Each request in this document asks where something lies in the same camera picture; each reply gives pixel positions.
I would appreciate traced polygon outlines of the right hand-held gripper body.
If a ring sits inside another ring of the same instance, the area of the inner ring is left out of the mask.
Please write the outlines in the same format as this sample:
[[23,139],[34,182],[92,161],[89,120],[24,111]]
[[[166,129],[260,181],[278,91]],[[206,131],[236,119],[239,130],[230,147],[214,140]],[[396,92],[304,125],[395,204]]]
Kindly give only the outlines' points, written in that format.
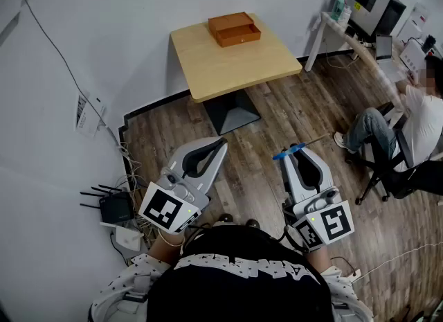
[[338,188],[328,188],[302,202],[288,198],[282,206],[285,222],[301,237],[303,250],[315,251],[354,232],[348,201]]

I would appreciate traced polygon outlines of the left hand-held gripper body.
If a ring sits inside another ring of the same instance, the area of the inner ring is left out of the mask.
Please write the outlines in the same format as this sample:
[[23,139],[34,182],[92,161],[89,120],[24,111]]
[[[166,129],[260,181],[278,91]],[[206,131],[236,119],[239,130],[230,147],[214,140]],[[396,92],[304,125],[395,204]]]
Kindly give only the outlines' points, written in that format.
[[209,204],[209,197],[164,167],[147,188],[138,214],[169,234],[181,233]]

